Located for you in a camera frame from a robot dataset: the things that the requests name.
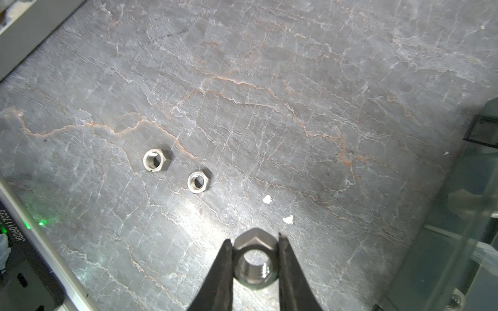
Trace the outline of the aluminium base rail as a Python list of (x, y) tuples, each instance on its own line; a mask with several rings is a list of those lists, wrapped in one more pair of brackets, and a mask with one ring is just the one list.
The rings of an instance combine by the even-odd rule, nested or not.
[(1, 181), (1, 309), (98, 309), (5, 180)]

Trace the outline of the silver hex nut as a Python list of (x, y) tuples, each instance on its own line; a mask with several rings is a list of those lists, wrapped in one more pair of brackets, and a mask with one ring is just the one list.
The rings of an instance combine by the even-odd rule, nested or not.
[(465, 295), (457, 288), (453, 290), (450, 300), (445, 306), (445, 311), (463, 311), (466, 304)]
[(210, 179), (204, 171), (195, 171), (190, 173), (188, 177), (188, 189), (194, 193), (199, 194), (207, 190)]
[(250, 290), (261, 290), (278, 278), (278, 241), (260, 228), (241, 234), (233, 244), (234, 277)]
[(150, 149), (143, 157), (143, 165), (148, 172), (166, 171), (171, 158), (164, 149)]

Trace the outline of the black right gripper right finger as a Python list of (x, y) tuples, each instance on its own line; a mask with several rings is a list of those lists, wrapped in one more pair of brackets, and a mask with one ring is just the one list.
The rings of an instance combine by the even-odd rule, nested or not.
[(280, 310), (322, 311), (322, 307), (311, 291), (290, 240), (283, 233), (279, 233), (278, 237), (278, 259)]

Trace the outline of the green plastic organizer box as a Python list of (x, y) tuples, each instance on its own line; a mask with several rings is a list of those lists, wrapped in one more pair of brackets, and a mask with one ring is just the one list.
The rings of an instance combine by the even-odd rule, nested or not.
[(464, 148), (375, 310), (497, 309), (497, 100), (464, 135)]

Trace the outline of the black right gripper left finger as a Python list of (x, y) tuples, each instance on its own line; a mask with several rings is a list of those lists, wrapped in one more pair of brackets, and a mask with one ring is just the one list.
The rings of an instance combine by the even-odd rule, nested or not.
[(188, 311), (230, 311), (233, 305), (233, 246), (226, 239)]

